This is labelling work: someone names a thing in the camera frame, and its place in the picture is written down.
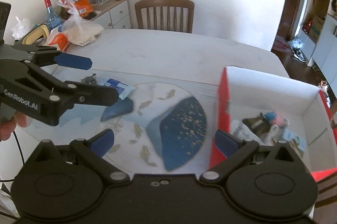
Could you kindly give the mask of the person left hand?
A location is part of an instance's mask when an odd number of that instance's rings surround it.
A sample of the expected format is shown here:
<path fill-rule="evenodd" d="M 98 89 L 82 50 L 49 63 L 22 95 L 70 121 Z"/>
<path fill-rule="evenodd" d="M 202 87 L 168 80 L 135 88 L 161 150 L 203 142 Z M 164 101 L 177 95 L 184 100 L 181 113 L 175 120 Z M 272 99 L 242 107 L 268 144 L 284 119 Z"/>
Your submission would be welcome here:
<path fill-rule="evenodd" d="M 31 118 L 20 113 L 16 112 L 11 120 L 1 124 L 1 141 L 6 141 L 10 138 L 11 134 L 15 131 L 15 128 L 20 127 L 28 127 L 31 123 Z"/>

